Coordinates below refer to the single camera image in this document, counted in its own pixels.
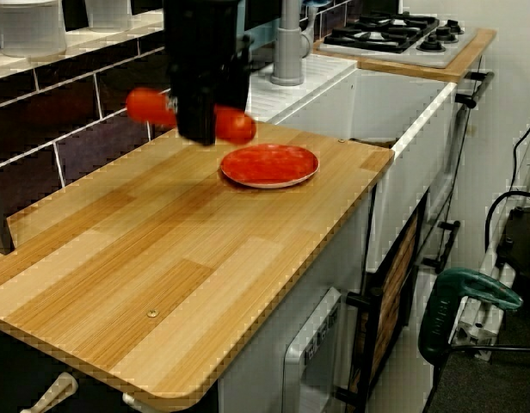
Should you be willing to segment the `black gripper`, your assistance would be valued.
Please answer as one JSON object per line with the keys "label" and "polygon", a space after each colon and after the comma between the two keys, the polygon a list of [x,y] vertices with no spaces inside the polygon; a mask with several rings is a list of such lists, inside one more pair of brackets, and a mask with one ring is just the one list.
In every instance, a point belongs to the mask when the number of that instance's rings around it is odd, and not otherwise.
{"label": "black gripper", "polygon": [[[214,102],[245,110],[250,88],[250,37],[237,34],[237,1],[165,1],[170,95],[178,99],[179,133],[215,143]],[[183,97],[210,92],[209,97]]]}

